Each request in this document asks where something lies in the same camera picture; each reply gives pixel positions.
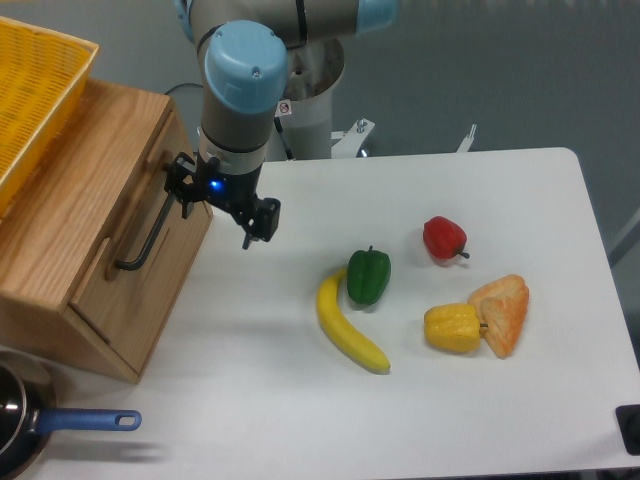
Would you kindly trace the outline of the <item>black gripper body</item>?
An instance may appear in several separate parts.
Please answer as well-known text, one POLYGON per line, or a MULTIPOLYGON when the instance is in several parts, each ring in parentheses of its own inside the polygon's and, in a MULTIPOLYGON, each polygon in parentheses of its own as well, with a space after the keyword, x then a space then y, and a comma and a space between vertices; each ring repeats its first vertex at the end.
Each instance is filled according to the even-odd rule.
POLYGON ((228 213, 240 226, 251 225, 259 212, 261 200, 256 189, 261 167, 244 174, 222 171, 221 160, 211 157, 196 159, 180 152, 172 162, 164 164, 164 189, 181 205, 181 216, 188 219, 194 206, 206 202, 228 213))

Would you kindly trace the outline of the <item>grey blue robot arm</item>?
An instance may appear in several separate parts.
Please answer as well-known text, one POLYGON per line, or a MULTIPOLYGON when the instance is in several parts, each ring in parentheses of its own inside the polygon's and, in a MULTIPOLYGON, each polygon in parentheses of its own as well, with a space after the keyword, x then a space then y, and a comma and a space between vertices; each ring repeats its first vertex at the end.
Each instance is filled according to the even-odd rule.
POLYGON ((177 1, 196 48, 203 87, 199 146, 166 167, 165 189, 188 217, 205 201, 244 230, 244 243, 268 242, 280 202, 256 194, 288 77, 288 54, 312 42, 389 26, 396 1, 177 1))

